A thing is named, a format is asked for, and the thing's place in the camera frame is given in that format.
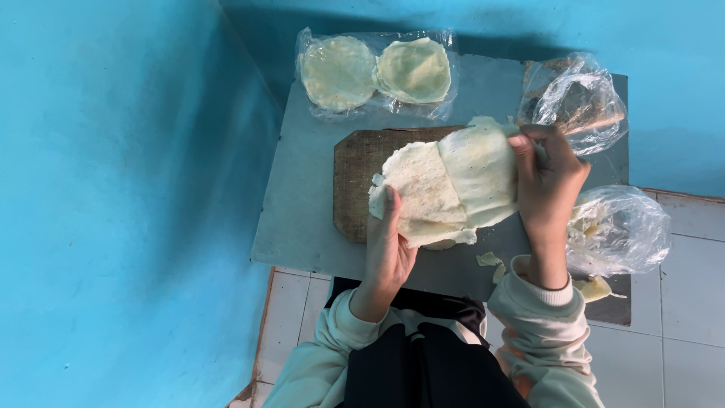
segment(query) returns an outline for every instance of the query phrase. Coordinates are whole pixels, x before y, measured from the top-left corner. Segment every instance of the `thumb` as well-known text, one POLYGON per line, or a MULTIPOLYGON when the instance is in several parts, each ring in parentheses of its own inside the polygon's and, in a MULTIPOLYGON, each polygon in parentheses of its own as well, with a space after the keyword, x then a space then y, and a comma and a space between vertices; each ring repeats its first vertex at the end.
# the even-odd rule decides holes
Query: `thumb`
POLYGON ((506 140, 516 155, 519 180, 533 179, 537 171, 537 154, 534 151, 534 144, 531 139, 523 133, 516 132, 508 135, 506 140))
POLYGON ((402 208, 402 202, 398 191, 393 187, 387 187, 388 200, 385 202, 385 214, 383 215, 383 223, 381 230, 386 232, 395 232, 398 230, 398 219, 400 218, 400 211, 402 208))

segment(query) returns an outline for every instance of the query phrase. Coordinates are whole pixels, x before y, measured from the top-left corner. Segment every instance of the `person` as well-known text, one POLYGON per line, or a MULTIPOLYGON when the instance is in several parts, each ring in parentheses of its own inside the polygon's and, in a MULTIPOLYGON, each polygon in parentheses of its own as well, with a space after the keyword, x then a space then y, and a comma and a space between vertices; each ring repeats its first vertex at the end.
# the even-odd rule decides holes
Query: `person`
POLYGON ((505 326, 495 356, 482 302, 401 289, 418 249, 397 232, 401 199, 389 187, 383 219, 368 219, 362 282, 334 278, 314 343, 291 351, 265 407, 603 407, 565 256, 589 163, 552 126, 507 140, 531 254, 511 261, 488 301, 505 326))

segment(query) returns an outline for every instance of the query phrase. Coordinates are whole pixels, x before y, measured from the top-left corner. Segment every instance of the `sweatshirt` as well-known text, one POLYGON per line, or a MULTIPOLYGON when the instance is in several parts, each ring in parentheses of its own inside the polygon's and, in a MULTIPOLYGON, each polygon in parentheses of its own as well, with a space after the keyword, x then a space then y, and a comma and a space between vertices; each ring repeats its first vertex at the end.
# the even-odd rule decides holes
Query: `sweatshirt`
MULTIPOLYGON (((504 346, 495 353, 501 370, 532 408, 603 407, 589 368, 592 357, 584 348, 589 336, 584 297, 571 278, 561 290, 544 290, 521 279, 513 268, 516 258, 513 273, 503 277, 488 302, 505 326, 504 346)), ((314 343, 292 349, 264 407, 336 407, 344 399, 349 354, 393 325, 402 323, 410 335, 420 323, 433 323, 464 343, 481 343, 455 320, 432 319, 410 309, 391 307, 380 322, 364 322, 349 309, 355 291, 341 293, 331 308, 321 311, 314 343)), ((485 320, 480 330, 485 337, 485 320)))

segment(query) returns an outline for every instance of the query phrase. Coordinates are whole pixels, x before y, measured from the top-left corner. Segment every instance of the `metal table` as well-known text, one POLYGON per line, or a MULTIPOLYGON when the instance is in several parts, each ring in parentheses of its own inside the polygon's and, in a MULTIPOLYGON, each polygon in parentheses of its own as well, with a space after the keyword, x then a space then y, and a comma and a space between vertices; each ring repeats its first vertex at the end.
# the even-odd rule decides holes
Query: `metal table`
MULTIPOLYGON (((465 125, 478 115, 507 123, 506 116, 515 117, 521 101, 524 69, 519 61, 464 54, 460 58, 458 97, 446 123, 394 115, 384 110, 342 123, 322 122, 310 114, 300 81, 293 81, 252 260, 361 280, 365 271, 365 245, 349 242, 332 221, 335 144, 360 129, 465 125)), ((613 77, 615 88, 626 104, 627 77, 613 77)), ((583 190, 628 183, 628 135, 609 150, 586 159, 592 163, 592 172, 583 190)), ((479 266, 476 255, 489 251, 507 267, 512 257, 530 253, 518 213, 493 227, 480 229, 475 245, 456 245, 444 251, 420 250, 405 287, 486 301, 495 288, 492 284, 495 268, 479 266)), ((629 276, 611 282, 616 293, 625 295, 630 294, 629 283, 629 276)), ((631 299, 607 298, 603 306, 610 303, 615 306, 599 308, 603 309, 602 316, 587 313, 587 317, 627 325, 631 319, 631 299)))

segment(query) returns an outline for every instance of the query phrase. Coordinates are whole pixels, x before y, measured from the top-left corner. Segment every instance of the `clear plastic bag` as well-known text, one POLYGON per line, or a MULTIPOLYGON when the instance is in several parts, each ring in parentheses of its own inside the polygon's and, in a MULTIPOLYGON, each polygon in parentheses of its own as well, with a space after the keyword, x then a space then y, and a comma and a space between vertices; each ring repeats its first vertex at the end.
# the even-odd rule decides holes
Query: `clear plastic bag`
MULTIPOLYGON (((428 40, 425 42, 436 46, 428 40)), ((400 115, 446 121, 451 116, 453 101, 458 95, 458 61, 457 39, 455 32, 450 28, 411 33, 344 33, 335 36, 316 36, 308 27, 297 34, 296 79, 301 80, 305 87, 310 102, 310 112, 324 121, 345 121, 380 108, 400 115), (383 51, 395 41, 405 43, 422 38, 435 41, 445 51, 450 80, 447 89, 445 83, 438 84, 438 90, 442 94, 445 89, 445 95, 440 96, 438 98, 440 100, 435 102, 411 102, 381 90, 377 68, 383 51), (368 88, 368 79, 363 74, 367 72, 370 64, 370 55, 364 47, 367 47, 375 59, 369 77, 372 89, 368 88), (341 61, 354 63, 344 64, 341 61), (309 67, 315 63, 318 64, 317 71, 321 72, 317 78, 309 74, 311 71, 309 67), (327 69, 333 70, 334 73, 324 72, 327 69), (330 88, 330 78, 344 78, 344 81, 340 81, 341 86, 335 86, 333 91, 330 91, 326 89, 326 86, 330 88)))
POLYGON ((566 229, 567 268, 591 276, 648 272, 671 244, 670 216, 632 186, 581 193, 566 229))
POLYGON ((577 155, 606 150, 629 130, 612 75, 593 55, 574 52, 526 65, 517 125, 556 125, 577 155))

